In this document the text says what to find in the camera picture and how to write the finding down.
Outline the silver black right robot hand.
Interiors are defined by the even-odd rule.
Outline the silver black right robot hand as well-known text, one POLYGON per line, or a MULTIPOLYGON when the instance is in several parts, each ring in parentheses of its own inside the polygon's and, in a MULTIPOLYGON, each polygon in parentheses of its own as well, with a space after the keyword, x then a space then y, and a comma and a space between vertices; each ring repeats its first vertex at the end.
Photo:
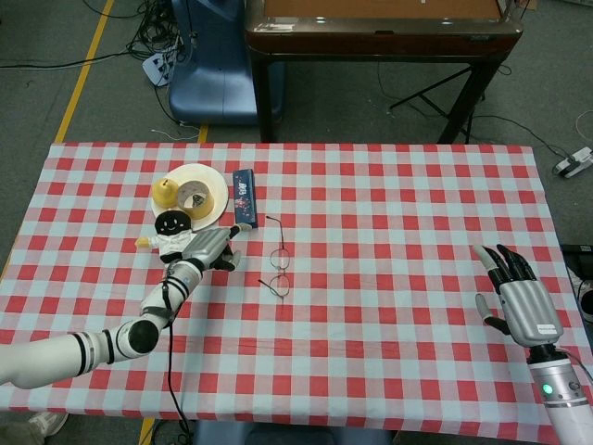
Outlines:
POLYGON ((475 304, 483 322, 524 348, 556 343, 563 334, 559 315, 528 261, 501 244, 496 249, 474 245, 473 251, 485 267, 504 313, 502 318, 494 316, 478 293, 475 304))

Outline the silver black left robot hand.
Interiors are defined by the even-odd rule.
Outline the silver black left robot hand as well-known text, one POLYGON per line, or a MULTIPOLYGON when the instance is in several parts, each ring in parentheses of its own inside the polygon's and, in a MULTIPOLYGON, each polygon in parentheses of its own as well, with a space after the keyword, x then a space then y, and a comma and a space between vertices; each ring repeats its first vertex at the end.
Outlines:
POLYGON ((233 272, 241 258, 241 252, 233 252, 230 241, 241 232, 253 227, 245 222, 231 227, 217 227, 198 231, 182 252, 184 261, 192 262, 200 271, 222 270, 233 272))

